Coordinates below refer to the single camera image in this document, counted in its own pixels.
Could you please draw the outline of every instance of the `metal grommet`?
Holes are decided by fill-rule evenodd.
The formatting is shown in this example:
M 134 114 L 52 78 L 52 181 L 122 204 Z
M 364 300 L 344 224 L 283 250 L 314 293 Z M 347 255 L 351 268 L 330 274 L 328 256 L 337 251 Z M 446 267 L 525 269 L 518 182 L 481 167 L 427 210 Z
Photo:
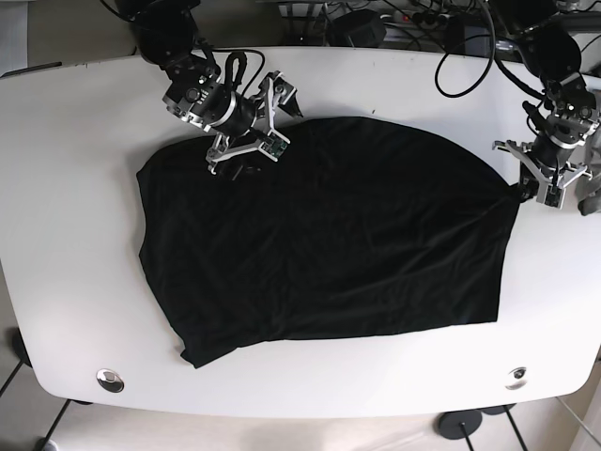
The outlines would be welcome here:
M 527 371 L 524 366 L 512 370 L 508 375 L 505 382 L 505 388 L 507 390 L 517 390 L 522 388 L 528 383 Z
M 122 392 L 125 387 L 125 383 L 121 377 L 112 369 L 101 369 L 96 373 L 96 380 L 100 384 L 100 387 L 111 393 Z

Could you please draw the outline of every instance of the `black shirt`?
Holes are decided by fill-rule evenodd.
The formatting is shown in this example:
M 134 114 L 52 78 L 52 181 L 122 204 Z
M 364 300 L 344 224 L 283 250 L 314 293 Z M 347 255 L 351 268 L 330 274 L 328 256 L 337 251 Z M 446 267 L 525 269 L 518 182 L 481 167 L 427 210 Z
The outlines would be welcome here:
M 184 359 L 497 319 L 519 200 L 492 168 L 373 119 L 283 133 L 278 163 L 255 152 L 213 176 L 202 137 L 159 150 L 137 175 L 140 259 Z

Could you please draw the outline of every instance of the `metal bracket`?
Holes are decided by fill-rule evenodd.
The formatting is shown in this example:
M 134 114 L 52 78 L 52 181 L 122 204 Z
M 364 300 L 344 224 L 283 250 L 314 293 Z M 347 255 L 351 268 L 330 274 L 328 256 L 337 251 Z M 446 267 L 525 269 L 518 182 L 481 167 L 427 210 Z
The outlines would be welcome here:
M 567 163 L 560 172 L 557 180 L 545 176 L 536 163 L 530 158 L 528 153 L 531 151 L 531 145 L 522 143 L 520 146 L 514 141 L 495 141 L 493 149 L 503 150 L 514 155 L 538 181 L 538 193 L 536 202 L 561 209 L 565 199 L 565 189 L 580 177 L 591 179 L 593 174 L 588 171 L 585 164 Z
M 296 88 L 285 82 L 279 71 L 268 74 L 261 82 L 260 88 L 260 92 L 251 98 L 258 104 L 259 115 L 266 119 L 261 129 L 255 129 L 260 137 L 252 144 L 230 148 L 229 139 L 222 133 L 218 133 L 207 152 L 208 170 L 211 174 L 216 173 L 217 163 L 244 153 L 259 151 L 270 160 L 277 162 L 290 144 L 288 138 L 275 130 L 275 110 L 294 98 Z

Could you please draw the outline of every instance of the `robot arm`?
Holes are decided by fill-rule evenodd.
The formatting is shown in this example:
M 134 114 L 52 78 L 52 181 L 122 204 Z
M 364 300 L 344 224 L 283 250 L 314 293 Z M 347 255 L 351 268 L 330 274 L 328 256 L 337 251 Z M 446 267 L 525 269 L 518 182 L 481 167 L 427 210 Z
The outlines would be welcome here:
M 172 82 L 162 98 L 167 110 L 205 132 L 216 132 L 207 152 L 211 173 L 216 174 L 219 162 L 252 151 L 277 162 L 290 141 L 275 130 L 276 108 L 293 117 L 302 116 L 297 89 L 280 72 L 270 72 L 260 83 L 259 93 L 246 98 L 238 93 L 246 54 L 233 51 L 222 73 L 191 14 L 199 0 L 117 0 L 116 4 L 119 14 L 133 24 L 142 57 L 164 70 Z M 205 57 L 193 54 L 194 49 L 202 50 Z M 257 126 L 263 119 L 265 125 Z M 246 135 L 254 137 L 254 142 L 235 147 L 236 140 Z
M 575 148 L 585 144 L 599 125 L 595 96 L 587 91 L 579 72 L 580 50 L 568 34 L 569 26 L 590 22 L 589 15 L 581 15 L 581 20 L 578 14 L 562 15 L 553 0 L 490 3 L 526 68 L 541 80 L 542 103 L 550 111 L 544 118 L 538 107 L 525 101 L 523 107 L 537 131 L 536 139 L 520 146 L 511 141 L 495 146 L 520 160 L 524 198 L 536 195 L 538 202 L 560 209 L 565 188 L 579 177 L 592 176 L 586 165 L 569 162 Z

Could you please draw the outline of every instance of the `floor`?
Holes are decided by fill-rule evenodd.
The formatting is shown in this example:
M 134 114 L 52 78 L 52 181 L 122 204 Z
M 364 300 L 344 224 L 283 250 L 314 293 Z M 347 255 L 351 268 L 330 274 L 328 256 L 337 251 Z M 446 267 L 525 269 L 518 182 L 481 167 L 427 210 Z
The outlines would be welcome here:
M 277 45 L 282 38 L 283 28 L 273 5 L 257 5 L 253 0 L 204 0 L 194 15 L 203 35 L 218 46 Z M 29 21 L 30 66 L 120 57 L 134 47 L 128 26 L 96 0 L 38 0 L 30 4 Z M 578 40 L 586 42 L 588 38 Z M 601 59 L 600 55 L 601 47 L 592 46 L 585 67 Z M 0 278 L 0 331 L 16 325 Z M 16 363 L 6 338 L 0 336 L 0 381 Z M 593 370 L 580 391 L 567 397 L 579 415 L 587 411 L 600 378 L 601 366 Z M 63 402 L 44 392 L 33 371 L 24 367 L 0 401 L 0 451 L 31 449 Z M 514 416 L 531 451 L 567 451 L 578 430 L 555 399 L 519 404 Z M 434 433 L 436 417 L 251 420 L 71 405 L 54 439 L 61 451 L 466 450 L 465 443 L 447 442 Z M 473 443 L 476 450 L 519 449 L 503 416 L 486 417 Z

